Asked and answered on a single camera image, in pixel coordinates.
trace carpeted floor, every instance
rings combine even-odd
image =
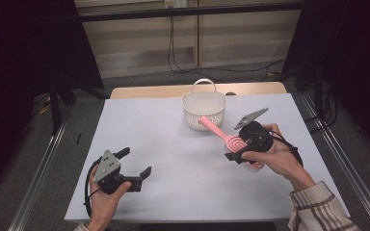
[[[237,70],[255,69],[266,64],[244,64],[226,66]],[[223,70],[201,70],[199,72],[213,77],[221,82],[259,82],[265,78],[265,73],[281,71],[282,63],[275,64],[268,69],[263,68],[255,72],[230,72]],[[148,85],[178,85],[193,84],[197,79],[203,78],[195,72],[189,73],[155,73],[140,76],[105,79],[104,93],[110,94],[113,88]],[[297,92],[294,78],[288,79],[284,85],[292,93],[303,118],[309,118],[302,94],[312,94],[312,91]],[[77,101],[73,106],[63,105],[61,111],[71,110],[70,119],[62,135],[59,146],[56,148],[52,162],[42,179],[37,199],[33,201],[33,209],[28,214],[27,222],[20,230],[73,230],[75,223],[64,220],[68,203],[74,192],[81,168],[89,151],[98,119],[101,115],[104,100],[96,99],[80,90],[76,90]],[[314,128],[313,122],[308,122],[309,130]],[[51,113],[34,115],[31,119],[27,133],[10,163],[1,174],[0,184],[0,230],[8,230],[18,206],[32,181],[51,138]],[[338,102],[338,118],[331,130],[339,141],[352,164],[355,166],[360,178],[370,190],[370,140],[358,129],[345,107]],[[335,179],[335,184],[352,215],[352,219],[363,230],[370,230],[370,217],[353,190],[351,182],[345,172],[336,162],[335,157],[321,133],[312,135],[320,153]],[[276,228],[270,230],[288,230],[287,220],[279,220]],[[121,231],[155,230],[151,226],[139,224],[112,223],[112,229]]]

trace white tabletop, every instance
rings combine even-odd
[[[258,122],[277,123],[281,133],[299,147],[304,167],[316,182],[324,180],[348,211],[290,94],[228,96],[221,129],[263,108]],[[141,192],[121,199],[114,219],[125,222],[264,221],[288,218],[293,190],[268,167],[250,172],[224,156],[224,143],[210,132],[187,126],[180,97],[106,100],[79,182],[65,219],[85,221],[84,183],[89,167],[106,149],[130,147],[120,160],[121,174],[151,175]]]

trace hand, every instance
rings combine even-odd
[[[113,194],[107,194],[100,190],[100,186],[94,182],[94,175],[97,172],[98,165],[92,169],[90,174],[90,189],[92,195],[92,217],[87,228],[90,231],[105,230],[116,213],[119,199],[131,187],[131,182],[122,183]]]
[[[263,127],[268,131],[274,131],[273,136],[282,138],[277,124],[263,125]],[[272,171],[289,180],[295,191],[305,190],[316,185],[291,153],[290,148],[280,141],[275,140],[273,146],[265,153],[247,151],[242,154],[242,158],[266,164]]]

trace plaid shirt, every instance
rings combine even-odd
[[[291,230],[359,230],[323,181],[307,190],[291,192],[289,197],[294,206],[288,223]]]

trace plastic basket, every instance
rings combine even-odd
[[[208,82],[214,87],[214,91],[194,91],[195,85],[201,82]],[[207,131],[198,122],[202,116],[207,116],[217,126],[221,125],[224,119],[226,96],[216,91],[215,84],[209,79],[199,79],[193,85],[191,92],[182,96],[182,106],[186,123],[194,129]]]

